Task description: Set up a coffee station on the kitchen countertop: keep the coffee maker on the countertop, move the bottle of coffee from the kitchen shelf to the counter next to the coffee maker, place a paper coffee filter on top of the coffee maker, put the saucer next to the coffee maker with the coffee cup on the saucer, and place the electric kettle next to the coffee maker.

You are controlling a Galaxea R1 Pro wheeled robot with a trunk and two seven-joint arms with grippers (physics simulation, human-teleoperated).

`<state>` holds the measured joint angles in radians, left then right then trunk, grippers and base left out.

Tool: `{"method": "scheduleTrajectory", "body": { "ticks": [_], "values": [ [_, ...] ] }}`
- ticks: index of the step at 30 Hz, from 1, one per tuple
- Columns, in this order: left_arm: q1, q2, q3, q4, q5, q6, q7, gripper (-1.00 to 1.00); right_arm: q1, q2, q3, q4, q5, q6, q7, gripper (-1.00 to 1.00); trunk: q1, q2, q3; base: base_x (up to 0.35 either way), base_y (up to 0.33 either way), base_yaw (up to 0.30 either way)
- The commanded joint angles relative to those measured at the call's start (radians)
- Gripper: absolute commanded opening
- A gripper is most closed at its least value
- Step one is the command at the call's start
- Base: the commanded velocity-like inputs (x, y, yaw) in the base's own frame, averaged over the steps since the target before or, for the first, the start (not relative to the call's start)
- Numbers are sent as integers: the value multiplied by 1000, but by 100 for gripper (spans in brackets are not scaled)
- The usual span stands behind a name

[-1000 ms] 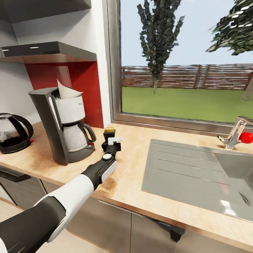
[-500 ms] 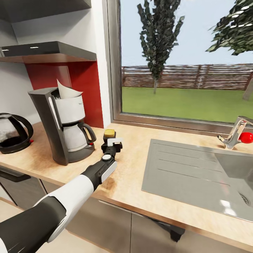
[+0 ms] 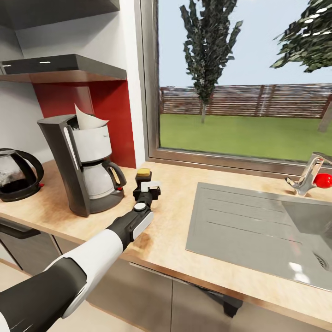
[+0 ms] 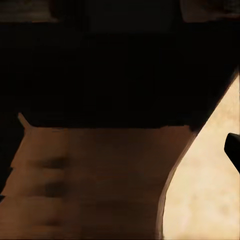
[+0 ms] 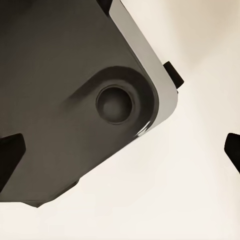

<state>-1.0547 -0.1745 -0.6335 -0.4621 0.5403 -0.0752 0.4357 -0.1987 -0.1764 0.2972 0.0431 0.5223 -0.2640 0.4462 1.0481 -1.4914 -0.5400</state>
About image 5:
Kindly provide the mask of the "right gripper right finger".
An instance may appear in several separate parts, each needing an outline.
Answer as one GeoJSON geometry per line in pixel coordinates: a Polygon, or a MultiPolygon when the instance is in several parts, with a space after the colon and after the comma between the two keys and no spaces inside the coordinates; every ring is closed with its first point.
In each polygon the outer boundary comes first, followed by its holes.
{"type": "Polygon", "coordinates": [[[240,135],[235,133],[228,133],[224,151],[240,173],[240,135]]]}

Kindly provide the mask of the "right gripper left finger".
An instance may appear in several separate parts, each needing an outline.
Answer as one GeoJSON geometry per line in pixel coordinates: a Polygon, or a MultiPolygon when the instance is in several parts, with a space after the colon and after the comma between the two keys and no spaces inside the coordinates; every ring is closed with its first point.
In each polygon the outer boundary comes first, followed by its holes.
{"type": "Polygon", "coordinates": [[[22,133],[0,138],[0,193],[26,152],[22,133]]]}

